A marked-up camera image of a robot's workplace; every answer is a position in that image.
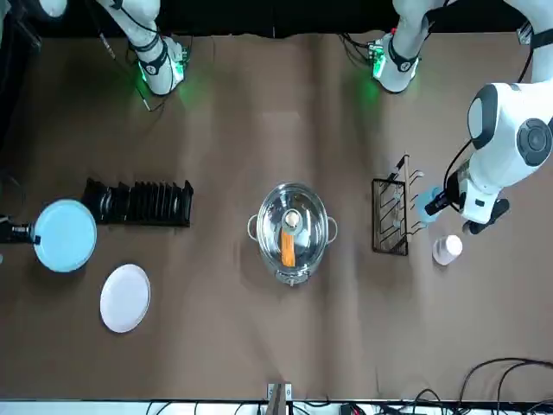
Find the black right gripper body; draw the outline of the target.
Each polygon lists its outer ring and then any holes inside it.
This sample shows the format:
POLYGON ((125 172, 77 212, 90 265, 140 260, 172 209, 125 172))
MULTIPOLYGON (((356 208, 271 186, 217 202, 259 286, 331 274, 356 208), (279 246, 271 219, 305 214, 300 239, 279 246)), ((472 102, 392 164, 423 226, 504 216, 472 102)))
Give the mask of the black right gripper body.
POLYGON ((30 224, 16 224, 8 216, 0 220, 1 243, 29 243, 30 224))

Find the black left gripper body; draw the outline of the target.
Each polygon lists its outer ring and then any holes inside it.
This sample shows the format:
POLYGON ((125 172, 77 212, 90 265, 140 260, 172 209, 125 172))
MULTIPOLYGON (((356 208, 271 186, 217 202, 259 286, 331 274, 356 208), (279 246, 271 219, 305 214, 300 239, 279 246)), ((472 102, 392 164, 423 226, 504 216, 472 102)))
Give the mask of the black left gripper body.
POLYGON ((447 199, 447 204, 457 213, 460 213, 464 207, 466 196, 461 191, 461 182, 467 178, 465 170, 456 170, 451 174, 447 174, 444 191, 447 199))

